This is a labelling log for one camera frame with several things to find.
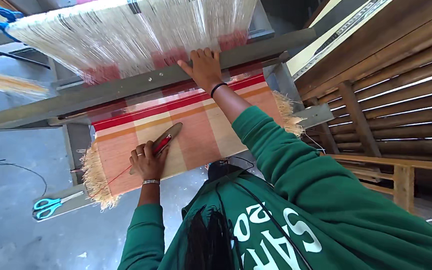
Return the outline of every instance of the green hoodie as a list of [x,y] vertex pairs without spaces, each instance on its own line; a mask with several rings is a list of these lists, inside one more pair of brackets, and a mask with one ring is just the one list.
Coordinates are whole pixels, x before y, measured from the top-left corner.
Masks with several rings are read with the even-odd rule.
[[[220,205],[217,183],[245,269],[307,267],[258,202],[235,183],[261,200],[314,270],[432,269],[431,224],[363,187],[349,170],[257,107],[246,109],[232,127],[274,187],[243,171],[204,185],[183,209],[166,254],[162,207],[136,208],[119,270],[184,269],[186,225],[202,206]],[[233,254],[237,258],[235,247]]]

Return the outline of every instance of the wristwatch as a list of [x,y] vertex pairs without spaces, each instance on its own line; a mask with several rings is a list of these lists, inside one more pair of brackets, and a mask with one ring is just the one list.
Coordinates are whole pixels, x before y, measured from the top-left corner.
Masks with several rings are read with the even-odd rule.
[[142,181],[142,184],[144,185],[144,184],[158,184],[159,185],[159,180],[156,180],[156,179],[149,179],[149,180],[144,180],[144,181]]

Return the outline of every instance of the black hair tie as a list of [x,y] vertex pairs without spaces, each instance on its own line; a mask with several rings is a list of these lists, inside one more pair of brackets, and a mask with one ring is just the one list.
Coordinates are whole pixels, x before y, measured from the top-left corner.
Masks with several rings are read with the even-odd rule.
[[216,89],[218,89],[220,86],[228,86],[228,84],[227,84],[227,83],[220,83],[220,84],[216,85],[216,86],[213,88],[213,91],[211,91],[211,98],[213,98],[213,95],[214,95]]

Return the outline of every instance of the woven fabric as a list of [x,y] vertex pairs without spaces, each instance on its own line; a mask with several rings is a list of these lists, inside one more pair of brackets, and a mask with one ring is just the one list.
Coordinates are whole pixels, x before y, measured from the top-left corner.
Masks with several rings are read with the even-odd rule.
[[[238,95],[258,106],[283,126],[283,120],[272,90],[263,74],[229,84]],[[141,187],[142,179],[130,175],[130,152],[137,145],[156,140],[172,125],[183,128],[172,141],[163,178],[195,169],[246,150],[231,124],[209,94],[201,89],[143,102],[131,112],[93,123],[96,139],[92,149],[102,165],[105,185],[111,196]],[[90,195],[99,193],[91,186]]]

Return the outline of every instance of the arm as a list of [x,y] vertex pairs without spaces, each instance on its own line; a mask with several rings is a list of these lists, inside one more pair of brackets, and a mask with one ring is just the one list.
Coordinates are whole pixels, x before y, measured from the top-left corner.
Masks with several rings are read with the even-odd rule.
[[[159,157],[151,151],[152,141],[131,151],[129,161],[143,180],[160,180],[169,147]],[[138,207],[126,234],[118,270],[157,269],[164,256],[163,208],[159,203],[159,184],[147,183],[141,187]]]
[[[198,50],[191,53],[193,69],[182,61],[178,63],[208,93],[221,82],[219,55],[214,53],[212,58],[209,49]],[[320,156],[316,149],[286,132],[259,108],[250,107],[230,89],[217,89],[214,100],[257,159],[265,179],[285,200],[321,221],[352,224],[396,237],[411,231],[432,239],[431,225],[361,185],[333,158]],[[412,235],[407,237],[411,242]]]

